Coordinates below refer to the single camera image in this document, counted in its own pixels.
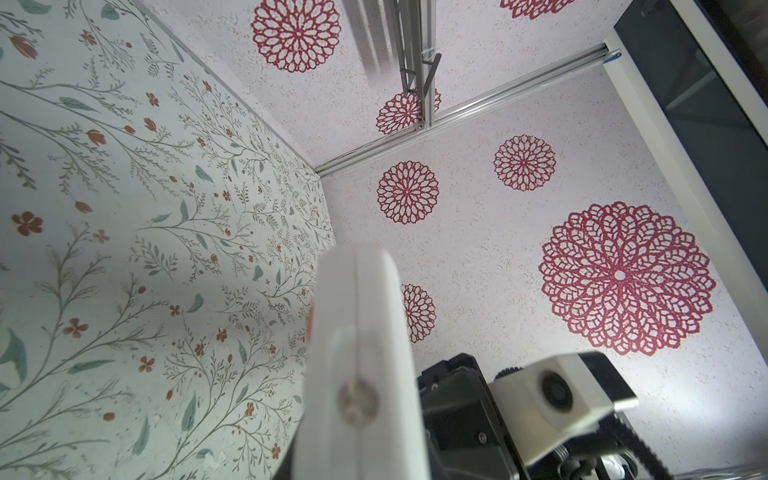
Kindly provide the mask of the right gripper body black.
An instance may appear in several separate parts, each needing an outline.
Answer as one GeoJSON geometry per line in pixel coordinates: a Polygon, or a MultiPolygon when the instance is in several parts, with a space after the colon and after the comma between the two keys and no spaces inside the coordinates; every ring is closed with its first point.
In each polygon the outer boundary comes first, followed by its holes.
{"type": "Polygon", "coordinates": [[[442,360],[417,379],[432,479],[582,478],[593,466],[600,434],[576,437],[524,465],[476,359],[442,360]]]}

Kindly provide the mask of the white remote control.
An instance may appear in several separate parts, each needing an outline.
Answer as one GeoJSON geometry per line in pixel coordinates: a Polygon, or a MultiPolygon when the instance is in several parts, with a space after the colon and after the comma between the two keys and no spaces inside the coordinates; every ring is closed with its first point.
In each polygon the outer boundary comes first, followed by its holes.
{"type": "Polygon", "coordinates": [[[339,245],[318,263],[295,479],[431,476],[409,329],[392,257],[339,245]]]}

